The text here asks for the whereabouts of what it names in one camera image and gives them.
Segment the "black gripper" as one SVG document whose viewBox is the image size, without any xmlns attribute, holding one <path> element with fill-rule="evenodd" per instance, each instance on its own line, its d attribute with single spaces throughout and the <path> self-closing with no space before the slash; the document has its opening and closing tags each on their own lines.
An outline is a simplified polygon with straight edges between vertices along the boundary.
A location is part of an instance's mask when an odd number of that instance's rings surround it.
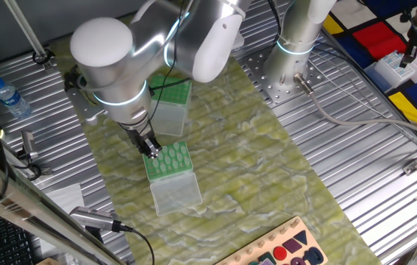
<svg viewBox="0 0 417 265">
<path fill-rule="evenodd" d="M 126 131 L 131 142 L 138 148 L 140 154 L 147 158 L 154 158 L 158 155 L 161 149 L 157 142 L 149 121 L 142 121 L 137 124 L 124 124 L 121 127 Z"/>
</svg>

